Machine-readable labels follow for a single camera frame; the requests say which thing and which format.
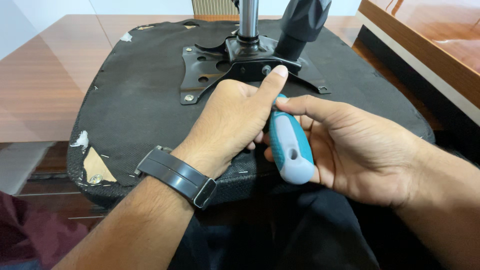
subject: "bolt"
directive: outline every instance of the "bolt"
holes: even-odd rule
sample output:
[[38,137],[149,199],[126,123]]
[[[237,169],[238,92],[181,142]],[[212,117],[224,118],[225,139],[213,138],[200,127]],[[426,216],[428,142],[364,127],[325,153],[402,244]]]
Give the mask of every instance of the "bolt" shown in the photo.
[[272,71],[272,68],[271,68],[269,65],[266,65],[266,66],[264,66],[264,67],[262,68],[262,73],[263,73],[265,76],[267,76],[267,75],[270,73],[270,71]]
[[193,100],[193,95],[186,95],[185,100],[186,101],[192,101]]
[[87,182],[89,182],[90,184],[98,184],[102,180],[103,180],[103,176],[101,174],[95,174]]

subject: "right hand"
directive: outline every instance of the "right hand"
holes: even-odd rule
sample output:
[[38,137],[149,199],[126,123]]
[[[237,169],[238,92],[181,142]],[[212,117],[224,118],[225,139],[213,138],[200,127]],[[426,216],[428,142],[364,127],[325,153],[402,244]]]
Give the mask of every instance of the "right hand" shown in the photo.
[[[400,206],[415,189],[424,149],[432,147],[399,124],[346,103],[313,96],[277,98],[296,118],[312,148],[311,179],[351,199]],[[269,137],[264,140],[269,144]],[[265,157],[273,161],[272,150]]]

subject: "wooden furniture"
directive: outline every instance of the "wooden furniture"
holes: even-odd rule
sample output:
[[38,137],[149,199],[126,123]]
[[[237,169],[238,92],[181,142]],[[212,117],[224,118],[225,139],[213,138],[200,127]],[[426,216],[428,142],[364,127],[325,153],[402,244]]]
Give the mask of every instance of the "wooden furniture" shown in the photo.
[[[177,22],[191,15],[66,15],[0,61],[0,143],[67,141],[78,109],[100,65],[119,38],[138,25]],[[260,16],[278,19],[281,16]],[[238,15],[197,15],[201,20],[238,20]],[[407,95],[434,128],[423,104],[388,69],[355,42],[362,23],[330,16],[325,26]]]
[[357,17],[480,125],[480,2],[362,0]]

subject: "hand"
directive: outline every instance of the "hand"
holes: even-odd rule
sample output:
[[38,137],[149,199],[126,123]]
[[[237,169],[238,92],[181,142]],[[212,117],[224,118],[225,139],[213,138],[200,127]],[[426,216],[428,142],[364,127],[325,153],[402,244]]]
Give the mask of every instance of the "hand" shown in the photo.
[[[425,160],[419,153],[430,144],[393,121],[346,103],[302,96],[278,98],[276,105],[299,115],[317,168],[312,182],[383,206],[399,206],[411,195],[417,167]],[[273,161],[271,148],[265,157]]]
[[288,76],[285,66],[277,66],[260,88],[234,80],[221,81],[187,138],[172,155],[212,178],[219,177],[232,158],[253,141],[262,141],[262,129],[272,103]]

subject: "black watch strap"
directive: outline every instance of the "black watch strap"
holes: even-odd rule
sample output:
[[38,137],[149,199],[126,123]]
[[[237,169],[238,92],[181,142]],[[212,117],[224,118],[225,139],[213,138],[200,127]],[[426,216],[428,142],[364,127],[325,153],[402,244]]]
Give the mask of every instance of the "black watch strap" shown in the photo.
[[135,174],[150,175],[183,195],[190,203],[205,209],[216,191],[216,182],[192,166],[155,147],[138,164]]

